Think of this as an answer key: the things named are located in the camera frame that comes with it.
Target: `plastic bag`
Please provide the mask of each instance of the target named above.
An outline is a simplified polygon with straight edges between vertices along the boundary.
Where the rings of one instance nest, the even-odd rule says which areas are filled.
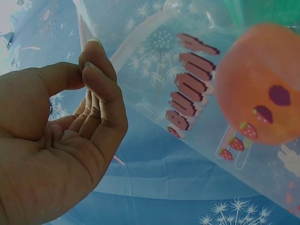
[[[113,54],[128,104],[297,212],[300,0],[74,3],[82,45]]]

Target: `strawberry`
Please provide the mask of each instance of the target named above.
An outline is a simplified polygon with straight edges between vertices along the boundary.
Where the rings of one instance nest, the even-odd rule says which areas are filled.
[[[237,137],[230,138],[229,145],[237,151],[243,151],[245,149],[243,142]]]
[[[255,127],[252,126],[250,123],[242,123],[240,125],[240,131],[246,138],[249,138],[249,139],[258,138]]]
[[[233,160],[233,156],[232,156],[231,152],[228,151],[227,149],[221,149],[220,156],[229,161]]]

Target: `blue background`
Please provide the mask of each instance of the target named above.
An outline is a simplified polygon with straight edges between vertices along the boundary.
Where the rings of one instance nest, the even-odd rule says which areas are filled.
[[[10,70],[59,61],[77,63],[80,40],[72,0],[24,0],[11,13],[14,34],[5,38]],[[52,118],[73,112],[85,90],[65,91],[51,99]],[[127,106],[129,131],[99,186],[53,225],[273,224],[300,221],[186,144]],[[238,211],[234,202],[244,203]],[[212,208],[227,204],[224,221]],[[256,206],[257,211],[247,213]],[[263,217],[262,210],[270,212]],[[239,219],[253,217],[252,222]]]

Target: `fingernail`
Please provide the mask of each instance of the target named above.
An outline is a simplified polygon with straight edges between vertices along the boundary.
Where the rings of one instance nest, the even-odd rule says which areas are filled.
[[[98,42],[98,44],[102,48],[103,53],[106,55],[105,49],[104,49],[104,47],[103,47],[103,45],[102,45],[102,43],[101,43],[101,41],[100,41],[99,38],[96,37],[96,38],[91,39],[90,41],[96,41],[96,42]]]
[[[94,64],[92,64],[91,62],[86,62],[85,64],[84,64],[84,68],[86,68],[86,67],[91,67],[91,68],[93,68],[93,69],[98,69]]]
[[[93,39],[91,39],[90,41],[97,41],[99,44],[101,44],[101,41],[100,41],[100,39],[99,38],[93,38]]]

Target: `white cloud print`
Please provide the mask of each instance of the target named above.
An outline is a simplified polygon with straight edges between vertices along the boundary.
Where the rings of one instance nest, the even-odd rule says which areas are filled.
[[[285,168],[300,177],[300,155],[285,145],[281,145],[281,150],[278,152],[278,157],[284,162]]]

